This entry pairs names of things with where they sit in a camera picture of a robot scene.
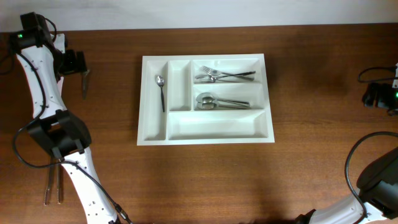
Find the small grey spoon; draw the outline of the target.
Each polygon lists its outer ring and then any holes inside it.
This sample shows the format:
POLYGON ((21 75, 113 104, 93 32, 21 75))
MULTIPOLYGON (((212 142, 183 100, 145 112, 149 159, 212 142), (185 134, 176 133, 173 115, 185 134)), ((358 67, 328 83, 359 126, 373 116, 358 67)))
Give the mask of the small grey spoon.
POLYGON ((85 100, 88 91, 88 79, 89 79, 90 70, 87 70, 81 74, 81 90, 82 97, 85 100))
POLYGON ((156 76, 156 84, 160 87, 160 99, 161 99, 161 104, 162 104, 162 111, 165 112, 165 102, 164 102, 164 92, 163 92, 163 87, 164 87, 164 78, 161 75, 156 76))

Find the dark chopstick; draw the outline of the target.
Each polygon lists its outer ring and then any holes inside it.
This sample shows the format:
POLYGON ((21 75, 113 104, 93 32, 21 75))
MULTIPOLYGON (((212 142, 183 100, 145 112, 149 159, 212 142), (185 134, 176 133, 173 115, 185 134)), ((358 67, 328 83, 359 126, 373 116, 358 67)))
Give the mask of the dark chopstick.
POLYGON ((54 166, 50 166, 48 168, 48 176, 47 176, 47 184, 46 184, 46 189, 44 192, 44 205, 48 206, 50 202, 50 195, 52 191, 52 186, 53 186, 53 179, 54 179, 54 174, 55 168, 54 166))
POLYGON ((57 177, 57 203, 62 203, 62 167, 61 165, 56 166, 56 177, 57 177))

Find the large silver spoon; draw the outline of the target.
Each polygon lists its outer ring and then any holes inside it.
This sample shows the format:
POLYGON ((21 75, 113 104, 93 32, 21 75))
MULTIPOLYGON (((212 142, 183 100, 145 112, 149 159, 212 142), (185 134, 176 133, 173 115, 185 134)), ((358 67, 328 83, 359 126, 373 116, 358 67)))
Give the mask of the large silver spoon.
POLYGON ((248 102, 248 101, 217 98, 215 95, 212 95, 211 93, 200 93, 196 97, 196 101, 199 103, 223 102, 223 103, 231 103, 231 104, 235 104, 235 105, 250 107, 250 102, 248 102))
POLYGON ((234 105, 221 105, 216 103, 197 103, 197 108, 201 110, 214 110, 215 108, 228 108, 237 110, 249 110, 250 107, 245 106, 234 106, 234 105))

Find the silver fork with long handle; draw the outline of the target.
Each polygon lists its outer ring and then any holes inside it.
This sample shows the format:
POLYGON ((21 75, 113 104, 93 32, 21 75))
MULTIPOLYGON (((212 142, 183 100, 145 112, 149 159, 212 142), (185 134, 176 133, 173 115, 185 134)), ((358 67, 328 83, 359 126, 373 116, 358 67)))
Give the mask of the silver fork with long handle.
POLYGON ((212 77, 216 78, 238 78, 242 80, 248 80, 248 81, 253 81, 253 77, 249 77, 249 75, 253 75, 256 72, 255 71, 250 71, 250 72, 243 72, 243 73, 226 73, 226 72, 221 72, 220 70, 216 70, 207 66, 201 66, 200 69, 205 72, 207 75, 210 75, 212 77))

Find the pink plastic knife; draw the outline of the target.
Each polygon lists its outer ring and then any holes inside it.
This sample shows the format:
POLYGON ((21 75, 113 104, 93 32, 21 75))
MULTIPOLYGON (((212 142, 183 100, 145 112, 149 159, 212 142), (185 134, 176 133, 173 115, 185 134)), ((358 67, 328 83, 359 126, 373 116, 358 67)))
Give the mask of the pink plastic knife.
POLYGON ((60 77, 60 80, 57 82, 57 87, 60 95, 62 94, 63 81, 64 77, 60 77))

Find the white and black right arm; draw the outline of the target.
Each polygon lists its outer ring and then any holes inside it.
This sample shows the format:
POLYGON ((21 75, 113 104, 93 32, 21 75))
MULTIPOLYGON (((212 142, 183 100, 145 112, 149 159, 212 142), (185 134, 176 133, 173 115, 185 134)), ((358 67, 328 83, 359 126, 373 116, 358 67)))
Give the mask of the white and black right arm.
POLYGON ((376 136, 397 137, 397 133, 378 131, 359 139, 345 162, 345 180, 351 195, 322 210, 299 215, 294 223, 343 224, 370 223, 397 218, 397 148, 371 162, 359 175, 356 187, 349 179, 349 163, 361 143, 376 136))

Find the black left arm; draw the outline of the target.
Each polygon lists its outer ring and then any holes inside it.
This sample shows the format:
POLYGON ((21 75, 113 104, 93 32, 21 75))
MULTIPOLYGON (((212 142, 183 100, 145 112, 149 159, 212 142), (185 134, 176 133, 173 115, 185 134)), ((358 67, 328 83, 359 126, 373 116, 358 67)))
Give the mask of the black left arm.
POLYGON ((73 182, 87 223, 119 223, 120 208, 100 184, 85 123, 62 100, 63 78, 81 74, 87 91, 89 70, 82 51, 68 49, 64 34, 50 32, 49 20, 30 12, 20 16, 22 30, 9 36, 11 52, 22 65, 33 105, 33 119, 22 130, 50 156, 49 169, 63 167, 73 182))

